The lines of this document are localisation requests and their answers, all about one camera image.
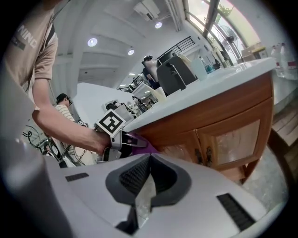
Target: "black and white square marker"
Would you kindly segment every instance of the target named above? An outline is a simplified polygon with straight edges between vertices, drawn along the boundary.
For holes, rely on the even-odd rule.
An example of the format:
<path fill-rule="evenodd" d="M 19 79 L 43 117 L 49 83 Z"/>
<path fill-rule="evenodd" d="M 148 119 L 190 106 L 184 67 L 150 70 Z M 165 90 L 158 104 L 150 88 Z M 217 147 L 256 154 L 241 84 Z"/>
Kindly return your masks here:
<path fill-rule="evenodd" d="M 110 137 L 114 137 L 125 124 L 125 120 L 115 113 L 113 109 L 110 109 L 104 114 L 103 118 L 96 123 L 101 129 L 108 133 Z"/>

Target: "pipe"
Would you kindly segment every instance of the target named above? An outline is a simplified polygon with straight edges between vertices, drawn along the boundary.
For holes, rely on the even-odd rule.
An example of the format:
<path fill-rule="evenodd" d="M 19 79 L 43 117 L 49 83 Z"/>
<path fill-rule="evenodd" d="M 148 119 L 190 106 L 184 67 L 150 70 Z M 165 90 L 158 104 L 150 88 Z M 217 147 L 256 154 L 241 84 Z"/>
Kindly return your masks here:
<path fill-rule="evenodd" d="M 179 32 L 179 31 L 181 31 L 181 25 L 180 25 L 180 20 L 177 15 L 176 7 L 173 3 L 173 0 L 165 0 L 165 1 L 168 6 L 168 9 L 170 11 L 170 14 L 172 16 L 173 22 L 175 24 L 176 31 Z"/>

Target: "ceiling vent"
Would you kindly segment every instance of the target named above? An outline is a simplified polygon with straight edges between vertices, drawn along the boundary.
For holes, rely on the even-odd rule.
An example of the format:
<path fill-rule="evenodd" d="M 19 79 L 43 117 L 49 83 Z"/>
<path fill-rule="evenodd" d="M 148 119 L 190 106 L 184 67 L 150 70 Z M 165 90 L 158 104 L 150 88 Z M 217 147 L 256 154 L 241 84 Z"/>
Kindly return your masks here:
<path fill-rule="evenodd" d="M 144 0 L 138 3 L 134 7 L 134 10 L 139 13 L 146 21 L 158 18 L 158 15 L 160 13 L 153 0 Z"/>

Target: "purple object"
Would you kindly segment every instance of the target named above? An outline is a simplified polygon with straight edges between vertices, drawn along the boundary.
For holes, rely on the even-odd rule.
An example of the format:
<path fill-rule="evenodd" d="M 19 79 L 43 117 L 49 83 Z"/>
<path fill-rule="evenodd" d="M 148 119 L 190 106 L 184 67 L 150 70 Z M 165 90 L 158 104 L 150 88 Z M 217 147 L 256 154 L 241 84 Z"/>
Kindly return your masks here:
<path fill-rule="evenodd" d="M 145 138 L 143 138 L 142 136 L 139 136 L 135 133 L 130 133 L 130 135 L 138 138 L 138 139 L 141 139 L 141 140 L 145 140 L 147 141 Z M 157 154 L 160 154 L 159 151 L 157 151 L 156 148 L 154 148 L 149 141 L 147 141 L 148 145 L 147 147 L 135 147 L 133 146 L 132 147 L 132 154 L 133 155 L 136 155 L 136 154 L 146 154 L 146 153 L 157 153 Z"/>

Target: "ceiling light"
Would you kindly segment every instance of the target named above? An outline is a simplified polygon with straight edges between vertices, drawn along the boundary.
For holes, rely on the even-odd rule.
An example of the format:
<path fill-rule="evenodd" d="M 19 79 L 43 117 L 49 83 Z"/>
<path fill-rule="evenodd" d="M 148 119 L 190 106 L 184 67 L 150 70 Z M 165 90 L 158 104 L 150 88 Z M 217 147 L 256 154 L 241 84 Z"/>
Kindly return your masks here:
<path fill-rule="evenodd" d="M 135 50 L 131 49 L 131 50 L 128 52 L 128 54 L 129 54 L 129 55 L 133 55 L 134 52 L 135 52 Z"/>
<path fill-rule="evenodd" d="M 97 38 L 91 38 L 90 40 L 88 40 L 88 46 L 90 47 L 94 47 L 97 44 Z"/>
<path fill-rule="evenodd" d="M 159 28 L 161 28 L 162 27 L 162 23 L 161 22 L 157 22 L 156 24 L 155 24 L 155 28 L 156 29 L 159 29 Z"/>

